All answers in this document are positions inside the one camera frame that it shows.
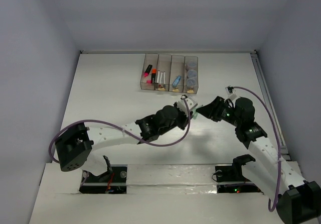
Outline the green utility knife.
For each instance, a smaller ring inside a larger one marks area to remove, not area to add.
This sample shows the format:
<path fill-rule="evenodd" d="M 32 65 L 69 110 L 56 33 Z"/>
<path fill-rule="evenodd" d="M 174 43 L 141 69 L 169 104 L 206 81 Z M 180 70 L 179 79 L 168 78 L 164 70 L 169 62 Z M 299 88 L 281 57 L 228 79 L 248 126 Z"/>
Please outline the green utility knife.
<path fill-rule="evenodd" d="M 197 106 L 193 109 L 193 116 L 192 116 L 192 119 L 196 120 L 197 117 L 198 117 L 198 112 L 197 112 L 197 109 L 199 109 L 200 107 L 202 106 Z"/>

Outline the paper clip jar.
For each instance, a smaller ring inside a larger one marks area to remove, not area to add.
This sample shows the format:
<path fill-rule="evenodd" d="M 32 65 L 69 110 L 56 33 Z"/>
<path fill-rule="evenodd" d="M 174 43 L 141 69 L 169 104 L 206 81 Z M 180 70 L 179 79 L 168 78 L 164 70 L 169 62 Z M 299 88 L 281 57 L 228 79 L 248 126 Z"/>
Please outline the paper clip jar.
<path fill-rule="evenodd" d="M 197 85 L 197 80 L 195 78 L 187 78 L 186 86 L 187 87 L 195 87 Z"/>
<path fill-rule="evenodd" d="M 190 69 L 187 71 L 187 78 L 196 78 L 198 76 L 198 72 L 194 69 Z"/>
<path fill-rule="evenodd" d="M 195 69 L 198 67 L 197 60 L 188 60 L 186 61 L 186 68 L 187 69 Z"/>

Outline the blue utility knife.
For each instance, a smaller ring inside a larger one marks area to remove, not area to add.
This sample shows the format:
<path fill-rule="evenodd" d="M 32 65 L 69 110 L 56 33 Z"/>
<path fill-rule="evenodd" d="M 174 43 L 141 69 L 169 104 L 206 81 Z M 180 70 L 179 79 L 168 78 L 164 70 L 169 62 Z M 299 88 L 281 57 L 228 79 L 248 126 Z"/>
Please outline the blue utility knife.
<path fill-rule="evenodd" d="M 175 78 L 175 80 L 173 81 L 172 87 L 173 87 L 173 88 L 176 88 L 176 87 L 178 86 L 180 80 L 181 80 L 181 76 L 178 75 L 178 76 Z"/>

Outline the red-capped white pen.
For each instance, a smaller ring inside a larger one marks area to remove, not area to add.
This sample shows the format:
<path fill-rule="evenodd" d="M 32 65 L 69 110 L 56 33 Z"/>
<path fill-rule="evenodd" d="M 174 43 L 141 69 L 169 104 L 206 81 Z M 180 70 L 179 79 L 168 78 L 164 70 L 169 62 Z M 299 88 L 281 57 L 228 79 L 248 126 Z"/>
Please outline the red-capped white pen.
<path fill-rule="evenodd" d="M 159 84 L 163 84 L 163 78 L 164 78 L 164 73 L 163 73 L 163 72 L 160 72 L 160 73 L 159 73 L 159 80 L 158 80 L 158 83 L 159 83 Z"/>

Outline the blue-capped white pen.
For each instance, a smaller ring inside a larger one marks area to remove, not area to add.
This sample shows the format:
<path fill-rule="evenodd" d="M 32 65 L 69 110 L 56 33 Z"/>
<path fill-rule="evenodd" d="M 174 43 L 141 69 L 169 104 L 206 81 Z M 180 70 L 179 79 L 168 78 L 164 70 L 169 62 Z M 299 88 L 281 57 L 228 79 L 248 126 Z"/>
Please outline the blue-capped white pen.
<path fill-rule="evenodd" d="M 156 83 L 159 83 L 161 72 L 158 70 L 156 75 Z"/>

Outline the orange highlighter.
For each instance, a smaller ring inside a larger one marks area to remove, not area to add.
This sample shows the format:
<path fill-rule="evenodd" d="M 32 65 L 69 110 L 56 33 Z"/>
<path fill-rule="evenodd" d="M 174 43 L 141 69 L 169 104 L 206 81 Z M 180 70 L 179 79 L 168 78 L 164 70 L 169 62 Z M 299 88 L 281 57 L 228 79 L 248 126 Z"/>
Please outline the orange highlighter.
<path fill-rule="evenodd" d="M 152 73 L 151 73 L 151 82 L 152 82 L 152 83 L 155 83 L 156 74 L 157 74 L 157 70 L 156 70 L 156 69 L 153 69 L 153 70 L 152 70 Z"/>

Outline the pink highlighter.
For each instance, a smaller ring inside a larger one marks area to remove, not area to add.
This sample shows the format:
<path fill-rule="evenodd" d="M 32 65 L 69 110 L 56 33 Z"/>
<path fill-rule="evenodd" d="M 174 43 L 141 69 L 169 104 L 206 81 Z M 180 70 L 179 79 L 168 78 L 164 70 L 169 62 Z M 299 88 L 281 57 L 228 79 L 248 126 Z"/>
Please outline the pink highlighter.
<path fill-rule="evenodd" d="M 149 65 L 147 66 L 146 70 L 145 70 L 144 73 L 143 73 L 144 78 L 146 78 L 146 77 L 149 76 L 152 68 L 153 68 L 153 66 L 152 66 L 151 64 L 149 64 Z"/>

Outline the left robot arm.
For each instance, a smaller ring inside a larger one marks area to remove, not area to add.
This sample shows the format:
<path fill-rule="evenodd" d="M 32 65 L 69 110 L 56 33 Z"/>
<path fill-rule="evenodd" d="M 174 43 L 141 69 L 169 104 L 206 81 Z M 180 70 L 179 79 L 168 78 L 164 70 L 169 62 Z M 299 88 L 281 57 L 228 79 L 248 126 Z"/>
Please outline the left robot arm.
<path fill-rule="evenodd" d="M 81 169 L 99 181 L 106 181 L 110 178 L 111 167 L 103 148 L 123 144 L 153 146 L 159 136 L 174 128 L 187 132 L 197 105 L 194 100 L 182 99 L 164 106 L 154 115 L 123 126 L 94 120 L 102 126 L 93 128 L 85 125 L 87 120 L 77 121 L 58 133 L 50 145 L 56 147 L 61 171 Z"/>

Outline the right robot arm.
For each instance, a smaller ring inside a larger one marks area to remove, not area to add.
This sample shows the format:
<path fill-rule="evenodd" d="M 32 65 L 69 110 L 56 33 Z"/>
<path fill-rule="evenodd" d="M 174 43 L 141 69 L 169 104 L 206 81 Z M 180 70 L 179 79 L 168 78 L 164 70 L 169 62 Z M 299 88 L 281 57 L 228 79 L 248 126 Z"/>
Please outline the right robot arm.
<path fill-rule="evenodd" d="M 234 158 L 231 174 L 255 184 L 269 198 L 269 210 L 277 211 L 284 223 L 303 223 L 320 216 L 320 186 L 305 180 L 274 147 L 265 130 L 255 122 L 253 102 L 244 97 L 229 100 L 216 97 L 197 113 L 235 127 L 237 139 L 249 151 Z"/>

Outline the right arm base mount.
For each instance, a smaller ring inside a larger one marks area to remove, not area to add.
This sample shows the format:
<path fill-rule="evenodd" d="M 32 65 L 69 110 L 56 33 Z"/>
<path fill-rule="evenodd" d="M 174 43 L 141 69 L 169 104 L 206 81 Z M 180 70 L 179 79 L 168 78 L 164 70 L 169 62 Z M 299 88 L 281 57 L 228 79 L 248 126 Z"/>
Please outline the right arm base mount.
<path fill-rule="evenodd" d="M 238 156 L 230 165 L 218 165 L 212 174 L 212 180 L 217 183 L 218 193 L 260 193 L 255 184 L 243 176 L 242 167 L 248 162 L 255 162 L 249 154 Z"/>

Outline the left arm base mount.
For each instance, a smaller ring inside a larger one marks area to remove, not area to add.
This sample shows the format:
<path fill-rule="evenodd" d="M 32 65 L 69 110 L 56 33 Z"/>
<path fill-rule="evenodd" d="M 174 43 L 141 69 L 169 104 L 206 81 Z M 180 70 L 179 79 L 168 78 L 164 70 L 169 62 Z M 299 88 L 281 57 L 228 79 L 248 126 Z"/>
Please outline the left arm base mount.
<path fill-rule="evenodd" d="M 79 192 L 82 194 L 126 194 L 127 165 L 111 165 L 107 156 L 103 156 L 106 172 L 95 176 L 83 172 Z"/>

